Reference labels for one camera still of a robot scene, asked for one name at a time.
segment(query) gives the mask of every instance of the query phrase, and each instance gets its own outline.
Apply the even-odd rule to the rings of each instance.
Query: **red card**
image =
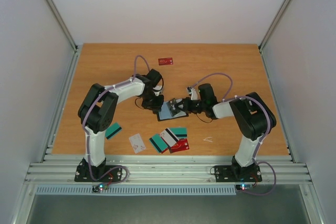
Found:
[[[176,144],[174,144],[171,148],[170,148],[170,153],[174,153],[174,152],[180,152],[180,151],[186,151],[189,150],[189,144],[188,144],[188,139],[184,138],[179,140]]]
[[[172,64],[173,64],[173,58],[160,58],[159,59],[159,66],[172,65]]]
[[[164,150],[161,152],[161,154],[164,153],[166,150],[168,150],[168,148],[164,149]]]

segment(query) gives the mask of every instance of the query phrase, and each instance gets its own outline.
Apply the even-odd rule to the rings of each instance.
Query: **metal profile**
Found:
[[[320,201],[317,197],[314,185],[300,185],[303,201],[311,223],[325,224],[327,223]]]
[[[14,214],[11,220],[12,224],[26,224],[30,209],[33,205],[37,187],[35,185],[23,185],[18,204],[15,206]]]
[[[270,36],[272,35],[273,31],[275,30],[276,26],[278,25],[279,21],[281,20],[282,16],[284,15],[285,11],[287,10],[291,1],[292,0],[284,0],[283,1],[279,11],[275,15],[270,27],[268,28],[264,38],[262,39],[262,41],[260,43],[259,49],[262,50],[266,46]]]
[[[65,80],[64,80],[62,88],[61,88],[60,96],[59,96],[58,101],[57,101],[57,106],[56,106],[56,109],[55,109],[53,117],[52,117],[51,126],[50,126],[50,129],[48,131],[49,133],[48,133],[48,136],[47,136],[46,148],[45,148],[45,151],[43,153],[43,156],[41,157],[41,162],[44,159],[44,155],[46,153],[50,154],[53,150],[52,147],[53,147],[53,144],[54,144],[56,133],[58,131],[60,119],[61,119],[63,111],[64,111],[64,106],[65,106],[66,100],[68,98],[68,94],[69,94],[69,90],[70,90],[71,83],[72,83],[72,80],[73,80],[73,76],[75,75],[75,69],[76,69],[76,66],[77,66],[77,63],[78,63],[78,60],[79,60],[81,49],[82,49],[82,46],[79,46],[77,52],[73,55],[73,57],[71,59],[70,66],[68,68]]]
[[[64,23],[59,11],[57,10],[56,5],[54,4],[54,1],[53,0],[46,0],[46,2],[48,4],[48,6],[50,7],[54,17],[56,18],[58,24],[61,26],[65,36],[67,37],[67,39],[68,39],[68,41],[69,41],[69,43],[72,47],[72,49],[74,51],[76,51],[77,50],[77,45],[76,45],[73,37],[71,36],[66,24]]]
[[[283,117],[281,115],[281,112],[280,112],[280,109],[279,109],[279,104],[278,104],[278,101],[277,101],[277,98],[276,98],[276,95],[275,95],[275,92],[274,92],[274,88],[273,88],[271,79],[269,77],[269,71],[268,71],[266,61],[265,61],[264,52],[263,52],[262,49],[260,50],[260,55],[261,55],[261,59],[262,59],[262,62],[263,62],[262,64],[264,65],[264,70],[265,70],[265,73],[266,73],[266,76],[267,76],[268,84],[269,84],[269,87],[271,89],[271,94],[272,94],[272,97],[273,97],[275,108],[276,108],[278,116],[280,118],[280,124],[281,124],[281,128],[282,128],[282,132],[283,132],[283,135],[285,136],[285,140],[286,140],[286,143],[287,143],[287,149],[288,149],[288,152],[289,152],[288,154],[291,156],[293,161],[296,162],[297,158],[298,158],[298,154],[297,154],[295,148],[293,147],[292,143],[289,140],[288,133],[287,133],[285,125],[283,123],[284,122]]]
[[[39,185],[37,195],[164,196],[236,195],[233,185],[114,185],[100,193],[87,185]]]
[[[81,155],[46,155],[55,157],[31,164],[25,183],[78,184],[73,181]],[[124,165],[130,171],[128,185],[203,185],[218,184],[211,174],[215,165],[229,165],[230,156],[107,156],[108,165]],[[287,156],[265,156],[277,173],[278,184],[312,184],[305,164],[293,163]],[[261,184],[273,184],[274,177],[267,165],[260,166]]]

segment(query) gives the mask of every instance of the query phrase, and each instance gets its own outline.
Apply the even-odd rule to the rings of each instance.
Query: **white wall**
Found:
[[[0,0],[0,219],[38,161],[71,48],[44,0]]]
[[[264,50],[290,141],[336,220],[336,0],[293,0]]]
[[[78,44],[259,44],[282,1],[54,0]]]

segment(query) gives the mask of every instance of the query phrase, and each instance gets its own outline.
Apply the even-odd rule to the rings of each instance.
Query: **robotic arm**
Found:
[[[170,108],[171,111],[176,113],[176,110],[182,110],[195,114],[205,112],[206,116],[213,120],[234,116],[243,134],[239,149],[232,158],[231,166],[217,170],[219,179],[217,176],[216,179],[220,181],[221,178],[226,178],[223,182],[248,182],[250,175],[253,174],[261,181],[260,170],[254,158],[261,145],[261,138],[276,126],[277,122],[273,113],[256,92],[244,97],[217,102],[209,83],[198,86],[198,91],[200,99],[195,89],[188,88],[191,97],[182,99],[179,103],[172,102],[175,109]]]
[[[95,178],[100,178],[109,170],[110,167],[106,165],[104,153],[105,132],[112,122],[117,104],[137,96],[142,98],[142,106],[145,109],[152,110],[153,113],[161,110],[164,97],[161,94],[162,87],[157,85],[161,79],[161,74],[152,69],[144,76],[137,74],[127,81],[105,87],[96,83],[90,88],[78,111],[81,123],[84,122],[90,107],[97,97],[106,90],[109,92],[106,92],[99,100],[102,106],[94,105],[87,117],[85,123],[86,139],[88,139],[86,154],[77,167],[75,181],[93,181],[89,174],[89,159]]]

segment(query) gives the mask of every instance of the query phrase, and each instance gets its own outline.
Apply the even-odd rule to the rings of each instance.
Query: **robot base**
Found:
[[[106,173],[109,169],[116,167],[116,165],[106,165],[106,159],[103,163],[101,163],[99,166],[92,166],[92,174],[94,178],[100,178],[104,173]],[[117,168],[110,172],[110,174],[113,176],[112,180],[110,179],[110,175],[105,175],[104,178],[101,178],[99,180],[93,180],[90,176],[89,172],[89,164],[86,162],[86,160],[83,158],[82,161],[79,163],[76,169],[75,173],[75,182],[119,182],[122,177],[122,169]]]
[[[214,166],[216,182],[261,182],[260,167],[256,164],[251,164],[247,167],[241,167],[232,158],[231,165],[216,165]]]

